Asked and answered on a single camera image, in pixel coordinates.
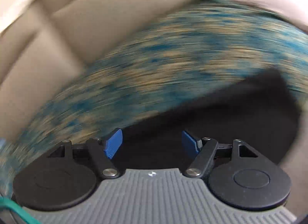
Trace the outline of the black pants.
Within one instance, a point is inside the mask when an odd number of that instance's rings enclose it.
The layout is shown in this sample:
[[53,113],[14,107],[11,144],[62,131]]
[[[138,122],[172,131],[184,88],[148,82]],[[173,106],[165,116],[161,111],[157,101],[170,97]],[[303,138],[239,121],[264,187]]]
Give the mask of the black pants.
[[222,144],[241,139],[278,164],[295,141],[300,115],[280,72],[268,69],[124,128],[114,163],[121,170],[185,170],[191,160],[181,133],[187,130]]

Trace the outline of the blue paisley sofa cover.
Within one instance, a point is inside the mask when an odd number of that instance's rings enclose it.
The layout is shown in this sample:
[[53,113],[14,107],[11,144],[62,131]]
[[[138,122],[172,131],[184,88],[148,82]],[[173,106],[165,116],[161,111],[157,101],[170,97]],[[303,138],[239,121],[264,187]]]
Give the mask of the blue paisley sofa cover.
[[64,139],[127,127],[268,67],[307,101],[307,31],[275,12],[229,0],[195,0],[153,22],[49,100],[17,141],[1,144],[1,191]]

